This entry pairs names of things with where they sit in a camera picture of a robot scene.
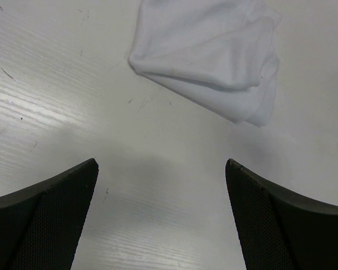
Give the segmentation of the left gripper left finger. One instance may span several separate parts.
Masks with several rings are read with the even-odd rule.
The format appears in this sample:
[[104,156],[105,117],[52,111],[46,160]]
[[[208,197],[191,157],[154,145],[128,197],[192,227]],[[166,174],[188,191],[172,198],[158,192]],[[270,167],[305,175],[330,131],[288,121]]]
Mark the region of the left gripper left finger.
[[0,269],[71,269],[99,174],[88,159],[0,197]]

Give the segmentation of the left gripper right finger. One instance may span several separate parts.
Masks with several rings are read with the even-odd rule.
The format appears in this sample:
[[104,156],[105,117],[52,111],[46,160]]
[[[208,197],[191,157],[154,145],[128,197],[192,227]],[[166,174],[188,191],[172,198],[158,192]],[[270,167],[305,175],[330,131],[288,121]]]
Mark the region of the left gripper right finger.
[[338,206],[295,193],[233,159],[225,177],[247,269],[338,269]]

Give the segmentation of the light white skirt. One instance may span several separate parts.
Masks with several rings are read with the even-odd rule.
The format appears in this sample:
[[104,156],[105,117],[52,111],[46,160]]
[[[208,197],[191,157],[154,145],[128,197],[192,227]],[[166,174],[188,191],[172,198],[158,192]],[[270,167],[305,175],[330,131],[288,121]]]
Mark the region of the light white skirt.
[[280,21],[264,1],[142,1],[128,61],[234,123],[262,127],[274,107]]

